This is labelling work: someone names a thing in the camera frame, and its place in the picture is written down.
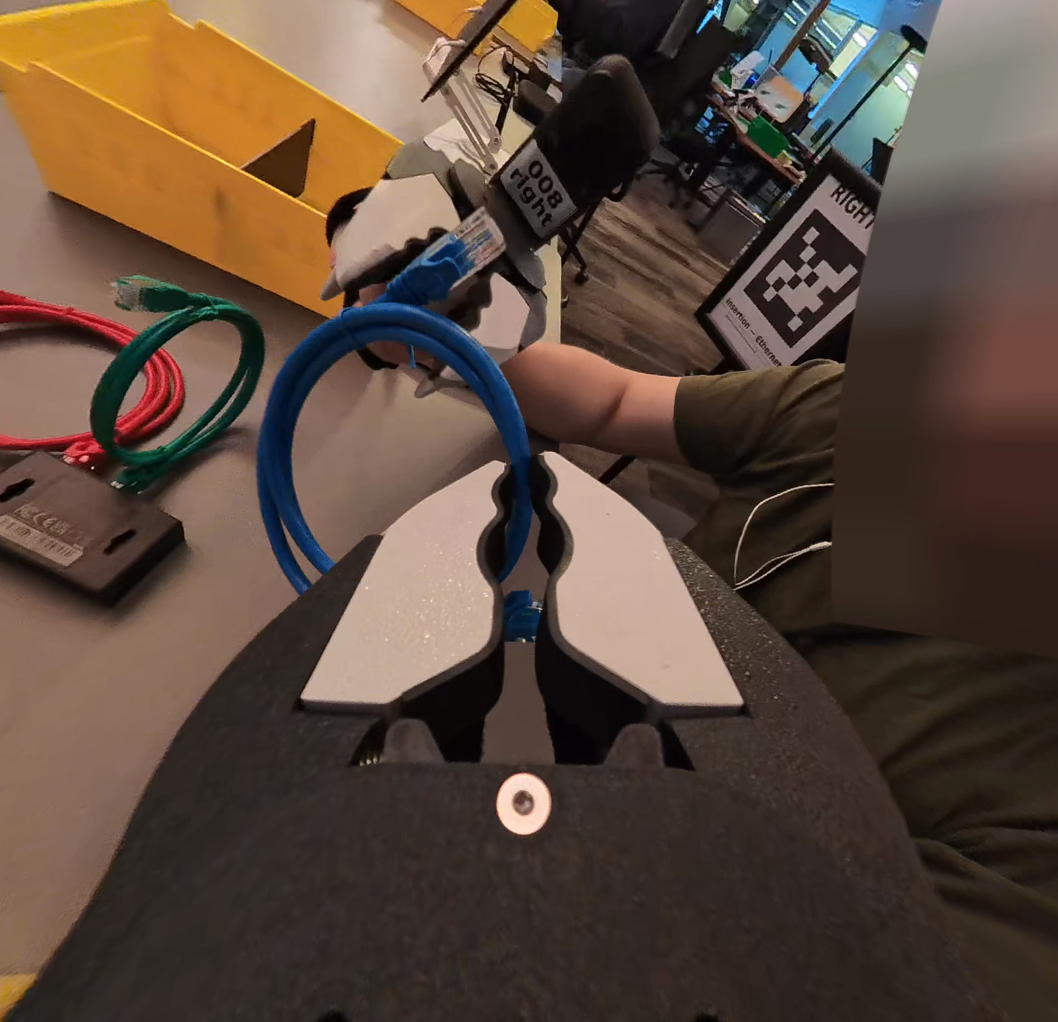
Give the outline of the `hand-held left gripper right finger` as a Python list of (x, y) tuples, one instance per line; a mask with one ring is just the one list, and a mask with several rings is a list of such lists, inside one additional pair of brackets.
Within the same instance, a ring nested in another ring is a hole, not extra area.
[(558, 652), (652, 719), (745, 701), (658, 528), (557, 451), (533, 460), (545, 623)]

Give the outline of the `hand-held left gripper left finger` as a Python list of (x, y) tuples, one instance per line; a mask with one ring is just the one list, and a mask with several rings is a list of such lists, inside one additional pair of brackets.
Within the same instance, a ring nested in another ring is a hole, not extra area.
[(506, 478), (485, 463), (388, 527), (300, 691), (306, 709), (397, 714), (500, 643)]

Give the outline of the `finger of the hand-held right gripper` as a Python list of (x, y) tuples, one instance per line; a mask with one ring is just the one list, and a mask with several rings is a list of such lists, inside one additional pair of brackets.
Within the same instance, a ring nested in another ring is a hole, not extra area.
[(547, 330), (546, 294), (519, 288), (501, 274), (471, 276), (445, 299), (428, 302), (425, 308), (460, 327), (498, 367), (541, 341)]
[(327, 218), (330, 272), (322, 300), (390, 282), (458, 223), (453, 198), (434, 174), (384, 179), (343, 196)]

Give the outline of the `black ethernet switch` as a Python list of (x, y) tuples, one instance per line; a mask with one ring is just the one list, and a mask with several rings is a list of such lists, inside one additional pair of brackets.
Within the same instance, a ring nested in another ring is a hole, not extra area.
[(1, 473), (1, 556), (113, 606), (185, 545), (153, 501), (43, 451)]

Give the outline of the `person's right forearm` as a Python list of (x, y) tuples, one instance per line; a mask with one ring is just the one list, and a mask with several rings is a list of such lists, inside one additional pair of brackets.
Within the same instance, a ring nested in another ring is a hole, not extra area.
[(560, 444), (685, 464), (675, 426), (675, 376), (630, 370), (574, 346), (539, 341), (501, 375), (527, 427)]

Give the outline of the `instruction sheet on stand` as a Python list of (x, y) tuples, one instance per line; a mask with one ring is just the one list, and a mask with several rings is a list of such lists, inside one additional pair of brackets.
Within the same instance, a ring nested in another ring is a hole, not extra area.
[(430, 86), (422, 96), (421, 103), (433, 98), (459, 74), (462, 63), (466, 63), (474, 50), (481, 45), (492, 31), (500, 24), (517, 1), (484, 0), (484, 5), (472, 14), (456, 39), (449, 43), (451, 49), (446, 58), (439, 71), (430, 75)]

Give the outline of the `cluttered office desk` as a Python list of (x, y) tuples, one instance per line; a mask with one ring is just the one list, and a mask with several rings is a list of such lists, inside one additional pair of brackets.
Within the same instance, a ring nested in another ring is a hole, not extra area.
[(814, 156), (797, 136), (816, 109), (811, 93), (798, 89), (758, 50), (720, 66), (710, 88), (720, 113), (733, 122), (742, 147), (762, 156), (764, 168), (779, 179), (803, 182)]

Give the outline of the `olive green shirt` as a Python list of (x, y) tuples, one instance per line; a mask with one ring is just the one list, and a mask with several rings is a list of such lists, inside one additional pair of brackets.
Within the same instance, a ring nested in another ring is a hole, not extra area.
[[(813, 362), (679, 383), (679, 448), (720, 486), (688, 543), (728, 582), (832, 540), (842, 375)], [(743, 598), (849, 715), (1000, 1007), (1056, 1020), (1056, 659), (840, 623), (828, 550)]]

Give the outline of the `printed marker card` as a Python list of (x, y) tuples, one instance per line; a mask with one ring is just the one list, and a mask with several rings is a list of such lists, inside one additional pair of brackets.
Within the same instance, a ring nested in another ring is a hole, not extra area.
[(844, 363), (880, 185), (829, 150), (698, 308), (714, 369)]

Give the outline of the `black floor lamp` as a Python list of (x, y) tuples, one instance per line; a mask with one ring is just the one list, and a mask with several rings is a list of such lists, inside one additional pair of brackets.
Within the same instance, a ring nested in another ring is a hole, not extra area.
[(905, 24), (877, 31), (859, 47), (814, 114), (813, 154), (835, 150), (863, 167), (875, 142), (892, 142), (902, 128), (927, 43)]

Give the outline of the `metal stand bracket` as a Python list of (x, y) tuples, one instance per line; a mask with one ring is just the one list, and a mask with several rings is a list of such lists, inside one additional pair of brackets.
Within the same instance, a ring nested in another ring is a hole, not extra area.
[(474, 159), (482, 166), (485, 174), (495, 174), (504, 153), (503, 141), (495, 122), (490, 117), (484, 102), (479, 98), (476, 85), (463, 73), (459, 55), (469, 51), (464, 40), (441, 36), (422, 63), (428, 79), (428, 92), (423, 101), (440, 95), (456, 120)]

